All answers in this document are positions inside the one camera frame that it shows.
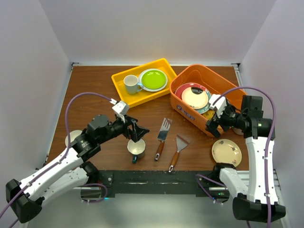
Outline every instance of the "spatula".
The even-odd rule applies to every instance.
[[[167,134],[168,134],[171,124],[172,124],[171,119],[164,118],[162,125],[161,125],[160,132],[157,136],[157,139],[161,142],[161,144],[158,146],[158,149],[157,149],[157,152],[156,152],[156,155],[154,158],[155,161],[158,161],[158,159],[160,158],[160,155],[162,154],[163,146],[165,145],[165,140],[167,138]]]
[[[181,150],[184,149],[186,146],[188,146],[190,142],[191,142],[191,139],[184,135],[178,134],[176,136],[177,151],[175,152],[175,154],[172,158],[172,161],[171,161],[171,164],[169,167],[169,172],[173,171],[173,168],[176,165],[177,160],[179,159]]]

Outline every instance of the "wooden handle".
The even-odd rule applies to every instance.
[[[158,161],[160,155],[162,154],[162,150],[163,150],[163,146],[165,145],[165,142],[161,142],[161,144],[158,146],[157,148],[157,152],[156,152],[156,155],[155,155],[155,159],[156,161]]]
[[[180,153],[179,153],[179,152],[175,152],[175,154],[174,154],[174,156],[173,156],[173,158],[172,158],[170,167],[169,167],[169,172],[172,172],[172,171],[173,171],[173,168],[174,168],[174,166],[176,165],[177,160],[179,159],[179,156],[180,156]]]

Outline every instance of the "white backdrop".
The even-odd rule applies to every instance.
[[[277,107],[274,167],[294,228],[304,223],[303,9],[303,0],[277,0],[241,63],[245,84],[267,91]]]
[[[55,131],[68,59],[38,0],[0,1],[0,211],[5,184],[41,168]],[[7,228],[12,210],[0,219]]]
[[[245,56],[276,0],[40,0],[72,62],[222,65]]]

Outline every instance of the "label on basket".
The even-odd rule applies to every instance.
[[[194,120],[194,117],[188,114],[185,110],[183,110],[179,105],[177,105],[177,109],[181,110],[182,113],[185,113],[191,120]]]

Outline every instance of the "white cup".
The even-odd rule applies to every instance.
[[[124,86],[128,94],[134,95],[143,90],[142,83],[139,82],[138,77],[135,75],[128,75],[123,80]]]
[[[146,148],[146,143],[143,139],[140,139],[137,143],[133,142],[131,139],[128,142],[127,148],[128,151],[133,155],[132,163],[135,164],[138,158],[142,158],[145,155],[144,149]]]

